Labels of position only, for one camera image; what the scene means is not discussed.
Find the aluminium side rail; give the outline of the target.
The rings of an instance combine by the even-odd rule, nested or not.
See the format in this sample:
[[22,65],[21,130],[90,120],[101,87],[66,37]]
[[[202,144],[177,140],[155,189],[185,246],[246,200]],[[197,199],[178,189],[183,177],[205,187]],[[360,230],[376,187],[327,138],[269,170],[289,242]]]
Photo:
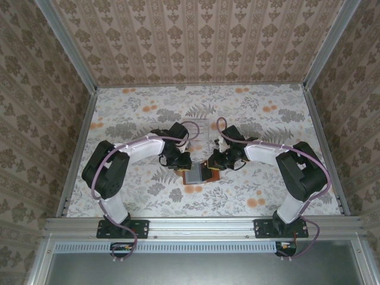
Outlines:
[[335,196],[338,201],[339,208],[342,214],[344,214],[345,216],[350,216],[351,212],[350,212],[347,200],[345,198],[344,191],[342,189],[342,186],[338,177],[338,173],[335,168],[334,160],[331,155],[331,152],[327,143],[327,139],[325,137],[324,130],[323,130],[323,127],[318,115],[318,111],[315,106],[314,100],[312,98],[312,94],[308,89],[306,89],[304,85],[301,85],[301,87],[303,90],[303,95],[305,97],[306,104],[309,109],[309,114],[311,116],[311,119],[315,128],[315,133],[318,138],[318,142],[321,148],[321,153],[323,155],[326,168],[330,174],[331,186],[335,192]]
[[72,195],[72,191],[74,190],[75,181],[77,179],[77,174],[79,170],[79,166],[81,163],[81,159],[83,156],[84,147],[86,144],[86,139],[88,136],[88,131],[90,129],[91,120],[94,114],[94,110],[97,102],[97,93],[95,92],[90,96],[90,100],[88,102],[88,107],[84,116],[83,124],[78,136],[77,145],[75,147],[74,155],[71,160],[71,165],[66,177],[65,185],[62,191],[61,199],[58,205],[58,209],[56,212],[57,218],[65,217],[67,214],[67,203],[69,203]]

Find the grey metal sheet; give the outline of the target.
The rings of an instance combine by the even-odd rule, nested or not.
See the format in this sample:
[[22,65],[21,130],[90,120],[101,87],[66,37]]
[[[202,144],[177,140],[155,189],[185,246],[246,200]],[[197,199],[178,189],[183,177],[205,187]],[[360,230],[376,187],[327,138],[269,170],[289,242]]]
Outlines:
[[351,256],[288,261],[268,254],[58,254],[46,285],[364,285]]

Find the clear acrylic box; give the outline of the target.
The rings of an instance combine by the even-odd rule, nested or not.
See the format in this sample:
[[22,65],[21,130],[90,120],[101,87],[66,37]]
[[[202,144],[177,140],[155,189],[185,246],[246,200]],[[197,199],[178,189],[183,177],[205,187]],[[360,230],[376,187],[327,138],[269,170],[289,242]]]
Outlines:
[[210,125],[208,119],[187,119],[182,125],[188,131],[188,137],[192,138],[186,146],[189,151],[203,151],[210,149]]

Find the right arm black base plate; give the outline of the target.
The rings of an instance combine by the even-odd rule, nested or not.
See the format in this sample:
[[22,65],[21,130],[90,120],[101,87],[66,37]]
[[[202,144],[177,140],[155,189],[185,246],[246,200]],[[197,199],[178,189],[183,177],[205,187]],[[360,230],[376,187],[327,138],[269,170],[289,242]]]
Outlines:
[[306,222],[298,218],[290,224],[282,220],[256,219],[254,220],[255,237],[265,238],[308,238]]

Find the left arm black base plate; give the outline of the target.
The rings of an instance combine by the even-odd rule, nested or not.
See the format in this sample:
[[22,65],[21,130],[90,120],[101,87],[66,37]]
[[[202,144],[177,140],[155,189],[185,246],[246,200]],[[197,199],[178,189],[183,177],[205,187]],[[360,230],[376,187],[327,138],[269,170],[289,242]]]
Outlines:
[[[149,221],[131,220],[128,226],[139,239],[148,238]],[[133,239],[132,233],[115,226],[110,221],[100,220],[97,227],[96,238],[98,239]]]

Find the brown leather card holder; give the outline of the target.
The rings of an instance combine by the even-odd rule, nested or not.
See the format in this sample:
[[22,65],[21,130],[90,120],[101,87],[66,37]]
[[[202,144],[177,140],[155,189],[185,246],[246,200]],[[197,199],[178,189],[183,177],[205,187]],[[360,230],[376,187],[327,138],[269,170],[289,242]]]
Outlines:
[[[198,184],[215,182],[215,181],[219,181],[220,180],[220,172],[212,172],[210,169],[208,169],[206,161],[202,161],[201,163],[205,164],[205,166],[204,166],[204,168],[202,170],[202,174],[204,175],[205,181],[201,182],[201,183],[198,183]],[[186,172],[184,172],[183,175],[182,175],[183,184],[184,185],[196,185],[196,184],[190,184],[189,182],[187,182],[187,175],[188,175],[189,171],[190,170],[186,170]]]

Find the aluminium corner post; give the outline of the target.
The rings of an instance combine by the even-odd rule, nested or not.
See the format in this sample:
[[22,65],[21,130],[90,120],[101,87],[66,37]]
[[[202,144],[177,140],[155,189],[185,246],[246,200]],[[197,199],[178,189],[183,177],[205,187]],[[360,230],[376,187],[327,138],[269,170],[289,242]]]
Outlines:
[[54,7],[52,0],[35,0],[35,2],[69,57],[69,60],[76,69],[86,89],[90,95],[93,96],[96,93],[97,83],[91,75],[91,72],[85,63],[84,57],[80,54],[79,49],[76,47],[73,37],[69,34],[66,25]]
[[316,54],[316,57],[303,80],[303,86],[306,90],[310,90],[318,79],[323,67],[331,56],[360,2],[361,0],[344,0],[321,48]]

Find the aluminium mounting rail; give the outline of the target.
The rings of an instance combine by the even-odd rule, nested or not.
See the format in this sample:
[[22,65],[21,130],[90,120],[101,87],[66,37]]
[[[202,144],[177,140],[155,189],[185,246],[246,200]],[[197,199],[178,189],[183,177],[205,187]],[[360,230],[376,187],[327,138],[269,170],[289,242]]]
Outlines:
[[[307,216],[309,237],[320,227],[320,240],[363,238],[366,230],[355,216]],[[148,217],[148,240],[243,240],[255,238],[255,220],[263,217]],[[45,238],[60,240],[93,240],[99,218],[49,218]]]

